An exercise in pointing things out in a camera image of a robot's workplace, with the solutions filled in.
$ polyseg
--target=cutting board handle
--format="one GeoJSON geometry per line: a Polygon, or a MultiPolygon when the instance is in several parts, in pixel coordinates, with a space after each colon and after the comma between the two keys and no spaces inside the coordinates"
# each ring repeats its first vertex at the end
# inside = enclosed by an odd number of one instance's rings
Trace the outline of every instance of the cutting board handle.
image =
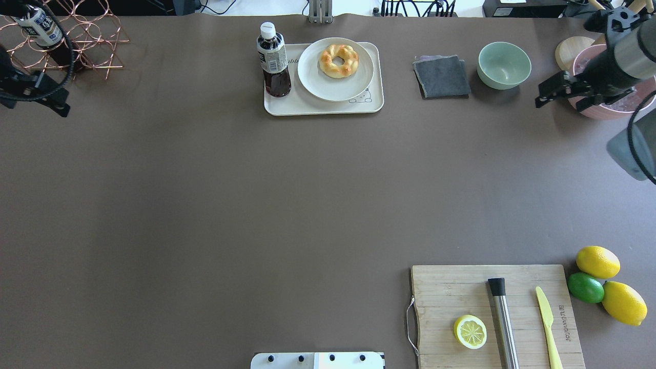
{"type": "Polygon", "coordinates": [[[415,345],[415,343],[412,342],[412,339],[410,338],[410,308],[413,306],[415,306],[415,296],[413,296],[410,299],[410,305],[408,305],[408,308],[405,310],[405,331],[408,336],[408,342],[410,343],[410,345],[412,345],[412,348],[415,351],[415,356],[419,358],[419,349],[417,349],[417,345],[415,345]]]}

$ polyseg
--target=white tray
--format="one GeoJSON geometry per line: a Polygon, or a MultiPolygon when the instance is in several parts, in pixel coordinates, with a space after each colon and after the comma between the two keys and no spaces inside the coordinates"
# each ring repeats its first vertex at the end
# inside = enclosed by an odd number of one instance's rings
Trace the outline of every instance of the white tray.
{"type": "Polygon", "coordinates": [[[349,101],[329,102],[321,100],[309,93],[298,80],[296,73],[298,58],[309,43],[286,45],[291,77],[291,92],[285,97],[273,97],[264,90],[264,108],[273,116],[303,116],[312,114],[352,114],[374,113],[382,108],[385,98],[382,93],[382,78],[380,76],[380,57],[378,48],[369,42],[359,42],[371,55],[373,60],[373,80],[365,92],[349,101]]]}

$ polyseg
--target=green bowl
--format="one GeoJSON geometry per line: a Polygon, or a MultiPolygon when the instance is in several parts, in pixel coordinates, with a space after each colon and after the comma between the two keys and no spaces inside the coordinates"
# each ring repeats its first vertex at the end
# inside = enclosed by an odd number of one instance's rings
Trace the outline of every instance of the green bowl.
{"type": "Polygon", "coordinates": [[[511,89],[531,74],[531,59],[524,50],[507,42],[492,42],[478,54],[478,76],[497,90],[511,89]]]}

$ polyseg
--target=stainless steel tube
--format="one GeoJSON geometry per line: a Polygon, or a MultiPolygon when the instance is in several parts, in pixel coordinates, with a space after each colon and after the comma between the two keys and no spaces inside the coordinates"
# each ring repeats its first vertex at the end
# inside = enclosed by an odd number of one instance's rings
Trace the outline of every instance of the stainless steel tube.
{"type": "Polygon", "coordinates": [[[499,325],[499,351],[501,352],[501,363],[506,369],[519,369],[520,363],[517,359],[515,339],[512,335],[510,325],[510,311],[506,301],[506,285],[503,278],[491,278],[487,280],[492,291],[493,308],[495,319],[499,325]]]}

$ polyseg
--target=dark liquid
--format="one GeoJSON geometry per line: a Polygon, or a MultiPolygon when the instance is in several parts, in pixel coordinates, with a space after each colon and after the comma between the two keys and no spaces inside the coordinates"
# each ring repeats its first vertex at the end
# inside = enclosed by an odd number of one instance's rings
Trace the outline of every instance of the dark liquid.
{"type": "MultiPolygon", "coordinates": [[[[68,46],[66,43],[62,42],[59,44],[59,46],[53,48],[53,49],[47,49],[48,55],[54,60],[55,63],[59,66],[67,66],[71,64],[71,51],[68,49],[68,46]]],[[[82,69],[85,68],[84,64],[82,64],[82,61],[80,58],[77,56],[79,53],[77,51],[73,51],[73,55],[75,57],[75,62],[73,63],[73,71],[74,72],[79,72],[82,69]]]]}
{"type": "Polygon", "coordinates": [[[269,95],[273,97],[283,97],[289,94],[289,91],[291,91],[289,68],[276,74],[268,73],[266,70],[263,70],[262,72],[264,72],[264,85],[266,86],[266,92],[268,92],[269,95]]]}
{"type": "MultiPolygon", "coordinates": [[[[272,39],[264,39],[260,36],[257,39],[257,43],[264,50],[273,50],[278,45],[283,42],[283,38],[280,33],[277,33],[276,36],[272,39]]],[[[273,97],[283,97],[287,96],[291,91],[291,77],[289,77],[289,67],[285,68],[284,71],[276,74],[271,74],[266,70],[264,72],[264,85],[266,86],[266,92],[273,97]]]]}

